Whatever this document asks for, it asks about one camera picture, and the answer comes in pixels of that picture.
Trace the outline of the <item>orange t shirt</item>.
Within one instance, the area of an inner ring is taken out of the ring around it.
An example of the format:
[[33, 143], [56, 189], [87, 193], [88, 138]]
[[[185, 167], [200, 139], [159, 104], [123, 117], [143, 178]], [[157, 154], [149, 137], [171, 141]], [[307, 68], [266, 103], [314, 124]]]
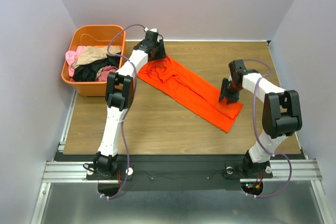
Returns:
[[145, 64], [138, 78], [226, 133], [243, 108], [240, 102], [220, 102], [219, 89], [169, 56]]

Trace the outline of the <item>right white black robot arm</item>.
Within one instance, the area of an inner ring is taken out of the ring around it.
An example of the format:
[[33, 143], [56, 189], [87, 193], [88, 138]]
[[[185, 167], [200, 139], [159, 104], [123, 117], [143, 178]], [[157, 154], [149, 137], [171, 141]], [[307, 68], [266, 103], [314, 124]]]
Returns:
[[242, 59], [230, 62], [228, 67], [230, 76], [222, 80], [219, 101], [237, 103], [240, 91], [247, 90], [253, 94], [254, 111], [257, 99], [263, 103], [262, 133], [254, 130], [256, 143], [244, 156], [242, 173], [248, 177], [270, 174], [269, 161], [278, 146], [302, 128], [299, 94], [276, 86], [255, 69], [247, 69]]

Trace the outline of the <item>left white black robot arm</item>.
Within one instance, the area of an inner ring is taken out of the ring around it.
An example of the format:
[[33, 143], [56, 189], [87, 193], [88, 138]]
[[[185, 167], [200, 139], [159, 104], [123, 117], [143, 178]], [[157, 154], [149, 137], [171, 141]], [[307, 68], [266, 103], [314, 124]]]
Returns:
[[108, 75], [105, 96], [107, 119], [92, 168], [102, 177], [111, 178], [117, 174], [119, 134], [134, 100], [139, 70], [148, 62], [165, 57], [162, 35], [156, 28], [146, 28], [144, 39], [133, 48], [123, 66]]

